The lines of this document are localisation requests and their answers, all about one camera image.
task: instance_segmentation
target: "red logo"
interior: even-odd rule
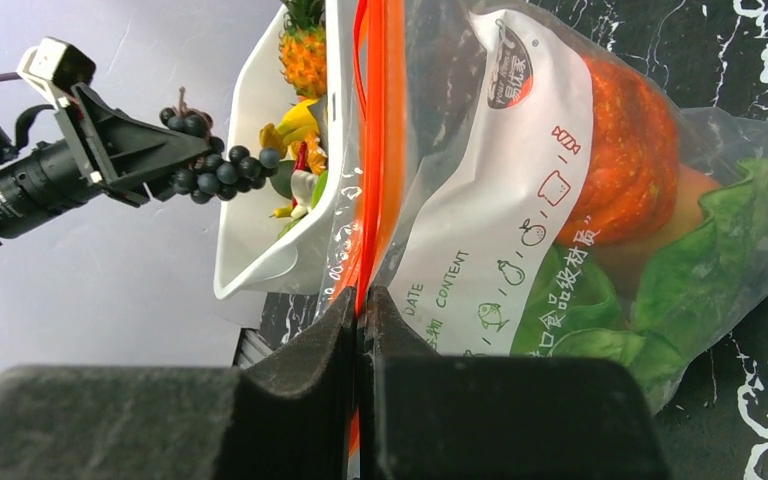
[[[487,103],[492,109],[503,110],[528,96],[534,81],[534,70],[522,39],[502,20],[496,20],[496,25],[499,27],[499,47]]]

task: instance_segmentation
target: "grape stem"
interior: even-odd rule
[[[184,86],[181,86],[178,88],[178,106],[173,107],[173,110],[175,110],[175,114],[180,116],[181,118],[187,118],[187,116],[191,113],[194,113],[201,117],[202,120],[204,120],[204,124],[207,125],[207,133],[205,133],[204,139],[207,141],[210,141],[210,137],[213,136],[211,133],[211,129],[213,129],[213,121],[210,117],[205,115],[204,112],[201,110],[190,108],[187,105],[187,102],[184,100],[184,96],[187,94],[187,89]],[[204,163],[204,157],[200,157],[195,159],[193,162],[190,163],[189,167],[190,169],[194,169],[198,166],[201,166],[201,164]]]

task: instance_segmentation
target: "bag label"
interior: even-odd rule
[[[591,80],[578,54],[525,14],[471,22],[487,50],[486,95],[464,158],[420,209],[389,289],[438,352],[508,355],[537,270],[584,185]]]

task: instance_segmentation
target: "camera lens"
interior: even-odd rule
[[[0,169],[0,237],[16,238],[101,194],[88,185],[65,140]]]

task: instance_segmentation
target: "pineapple leaves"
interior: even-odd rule
[[[322,24],[325,14],[325,0],[281,0],[287,7],[284,30],[310,30]]]

